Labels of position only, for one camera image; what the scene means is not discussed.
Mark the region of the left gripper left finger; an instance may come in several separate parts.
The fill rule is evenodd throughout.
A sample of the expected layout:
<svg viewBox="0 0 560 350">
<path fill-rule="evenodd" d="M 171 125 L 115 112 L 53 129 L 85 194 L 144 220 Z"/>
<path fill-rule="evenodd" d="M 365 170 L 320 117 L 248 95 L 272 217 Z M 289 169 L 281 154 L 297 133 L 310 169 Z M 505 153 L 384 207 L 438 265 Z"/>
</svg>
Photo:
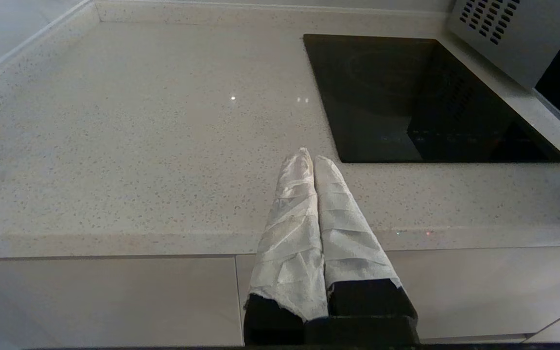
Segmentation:
<svg viewBox="0 0 560 350">
<path fill-rule="evenodd" d="M 245 304 L 245 344 L 304 343 L 310 321 L 328 317 L 314 166 L 298 149 L 280 167 Z"/>
</svg>

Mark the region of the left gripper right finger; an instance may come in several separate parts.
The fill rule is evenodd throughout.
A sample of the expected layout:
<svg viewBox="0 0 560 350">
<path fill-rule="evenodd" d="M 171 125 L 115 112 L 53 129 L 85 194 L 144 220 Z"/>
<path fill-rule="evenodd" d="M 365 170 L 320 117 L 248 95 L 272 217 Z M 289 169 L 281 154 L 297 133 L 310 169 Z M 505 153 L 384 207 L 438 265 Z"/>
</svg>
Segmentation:
<svg viewBox="0 0 560 350">
<path fill-rule="evenodd" d="M 344 317 L 408 317 L 417 312 L 344 177 L 326 157 L 314 161 L 329 311 Z"/>
</svg>

